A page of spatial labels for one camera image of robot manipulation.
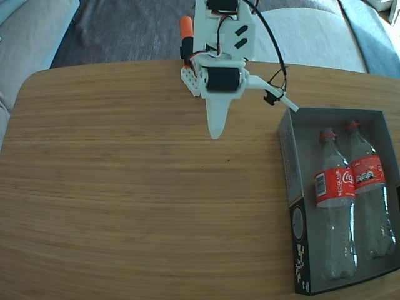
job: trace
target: bottle neck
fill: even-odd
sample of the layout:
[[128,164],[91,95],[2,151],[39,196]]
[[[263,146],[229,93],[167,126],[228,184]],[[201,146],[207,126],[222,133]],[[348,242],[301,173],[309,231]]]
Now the bottle neck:
[[322,155],[328,158],[332,155],[338,155],[338,147],[334,139],[325,140],[322,142]]
[[354,141],[364,141],[363,135],[361,134],[358,127],[353,127],[349,129],[350,140]]

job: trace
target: wood grain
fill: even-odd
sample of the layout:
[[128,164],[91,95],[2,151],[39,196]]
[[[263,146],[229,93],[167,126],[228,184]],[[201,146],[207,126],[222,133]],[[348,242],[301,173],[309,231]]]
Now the wood grain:
[[[101,64],[26,81],[0,155],[0,299],[304,298],[277,132],[285,107],[247,92],[212,141],[180,68]],[[264,78],[277,68],[249,67]],[[399,150],[399,81],[291,66],[288,96],[383,109]],[[397,299],[399,281],[313,299]]]

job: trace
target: cardboard box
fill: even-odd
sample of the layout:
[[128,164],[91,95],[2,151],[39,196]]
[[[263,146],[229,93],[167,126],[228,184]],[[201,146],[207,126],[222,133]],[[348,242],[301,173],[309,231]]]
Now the cardboard box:
[[[352,278],[324,281],[321,275],[326,220],[316,207],[314,176],[321,171],[322,155],[319,132],[334,128],[341,153],[350,158],[345,122],[358,119],[361,132],[381,157],[386,175],[389,215],[395,236],[400,239],[399,183],[400,173],[389,129],[381,111],[362,109],[302,108],[286,111],[279,125],[287,196],[292,224],[295,287],[298,294],[315,295],[368,281],[400,268],[397,240],[393,254],[368,261],[357,255],[357,270]],[[354,232],[356,251],[358,232]]]

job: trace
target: gray fabric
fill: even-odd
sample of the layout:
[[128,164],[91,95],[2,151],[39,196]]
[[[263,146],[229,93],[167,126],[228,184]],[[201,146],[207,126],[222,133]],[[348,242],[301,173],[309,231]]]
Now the gray fabric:
[[368,72],[400,79],[400,57],[377,12],[362,1],[340,2],[356,36]]
[[[79,64],[179,59],[179,19],[194,0],[81,0],[52,68]],[[341,16],[337,0],[261,0],[262,11],[316,8]]]

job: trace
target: plastic bottle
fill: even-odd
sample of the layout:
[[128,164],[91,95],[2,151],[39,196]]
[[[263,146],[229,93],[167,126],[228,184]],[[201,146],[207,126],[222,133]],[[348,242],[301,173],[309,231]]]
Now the plastic bottle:
[[376,150],[361,134],[360,123],[347,123],[351,145],[351,167],[356,186],[356,241],[359,252],[368,259],[381,258],[394,251],[388,190],[381,160]]
[[322,278],[350,278],[357,268],[354,245],[354,181],[332,128],[321,131],[322,168],[315,176],[316,200],[324,219]]

